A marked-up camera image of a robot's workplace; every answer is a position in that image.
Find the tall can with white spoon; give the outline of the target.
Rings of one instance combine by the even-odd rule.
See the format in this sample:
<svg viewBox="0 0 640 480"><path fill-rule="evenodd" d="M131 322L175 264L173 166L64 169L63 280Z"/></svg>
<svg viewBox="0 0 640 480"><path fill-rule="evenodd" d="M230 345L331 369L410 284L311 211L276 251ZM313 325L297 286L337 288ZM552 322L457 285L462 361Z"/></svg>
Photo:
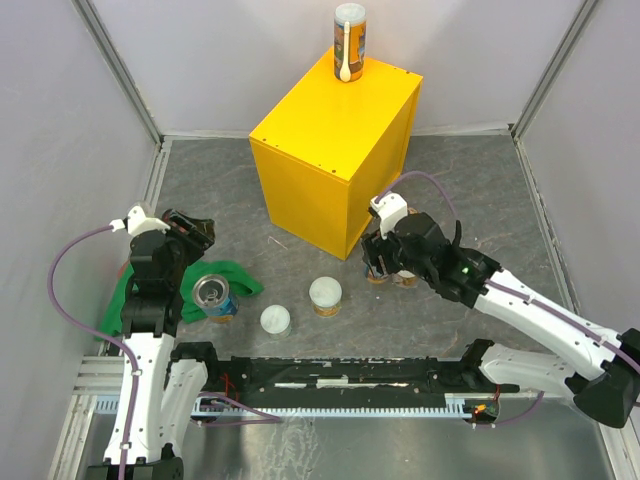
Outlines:
<svg viewBox="0 0 640 480"><path fill-rule="evenodd" d="M344 83L358 80L364 70L366 9L343 3L334 11L334 74Z"/></svg>

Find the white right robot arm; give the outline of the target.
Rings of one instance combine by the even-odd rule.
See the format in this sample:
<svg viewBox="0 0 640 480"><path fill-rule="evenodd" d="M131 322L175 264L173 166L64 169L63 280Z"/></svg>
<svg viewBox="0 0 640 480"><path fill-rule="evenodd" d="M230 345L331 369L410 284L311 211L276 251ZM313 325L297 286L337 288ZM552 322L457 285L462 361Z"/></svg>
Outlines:
<svg viewBox="0 0 640 480"><path fill-rule="evenodd" d="M460 382L481 391L513 384L570 398L612 428L627 423L639 400L639 332L619 333L584 319L529 288L496 260L446 239L426 213L408 214L388 233L362 236L363 260L376 274L406 271L440 297L490 315L526 334L548 354L498 344L462 362Z"/></svg>

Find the small can white lid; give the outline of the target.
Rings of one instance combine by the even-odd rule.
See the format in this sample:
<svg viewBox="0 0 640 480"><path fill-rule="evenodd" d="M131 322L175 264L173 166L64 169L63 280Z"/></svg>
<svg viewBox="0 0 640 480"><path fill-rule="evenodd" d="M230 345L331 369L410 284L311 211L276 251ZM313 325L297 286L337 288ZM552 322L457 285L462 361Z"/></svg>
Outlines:
<svg viewBox="0 0 640 480"><path fill-rule="evenodd" d="M414 288L417 281L418 278L407 271L400 271L392 275L393 284L401 288Z"/></svg>

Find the blue yellow can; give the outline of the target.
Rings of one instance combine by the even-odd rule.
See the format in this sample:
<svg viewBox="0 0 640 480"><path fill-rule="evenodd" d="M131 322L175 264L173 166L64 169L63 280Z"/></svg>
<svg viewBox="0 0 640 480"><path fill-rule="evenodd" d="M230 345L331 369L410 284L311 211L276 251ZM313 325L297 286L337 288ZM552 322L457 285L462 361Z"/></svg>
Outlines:
<svg viewBox="0 0 640 480"><path fill-rule="evenodd" d="M383 284L389 280L388 274L377 273L375 269L365 268L365 277L372 284Z"/></svg>

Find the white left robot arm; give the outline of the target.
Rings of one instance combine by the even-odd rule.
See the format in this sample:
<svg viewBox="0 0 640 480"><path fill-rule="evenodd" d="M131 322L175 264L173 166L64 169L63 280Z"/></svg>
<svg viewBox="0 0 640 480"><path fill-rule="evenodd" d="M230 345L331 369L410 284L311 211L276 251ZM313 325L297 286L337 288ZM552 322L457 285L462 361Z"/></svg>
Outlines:
<svg viewBox="0 0 640 480"><path fill-rule="evenodd" d="M214 222L173 209L156 218L136 204L121 225L131 237L133 269L120 313L123 380L102 462L86 476L181 479L182 443L196 398L221 378L211 343L176 341L184 273L214 244Z"/></svg>

